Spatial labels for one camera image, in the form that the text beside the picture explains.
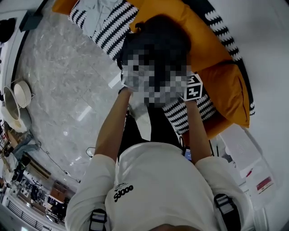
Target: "black printed logo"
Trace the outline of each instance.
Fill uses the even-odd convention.
[[[130,185],[129,187],[126,187],[124,189],[119,190],[116,194],[114,194],[114,201],[117,202],[117,200],[123,196],[124,194],[127,194],[129,191],[132,191],[134,189],[134,187],[132,185]]]

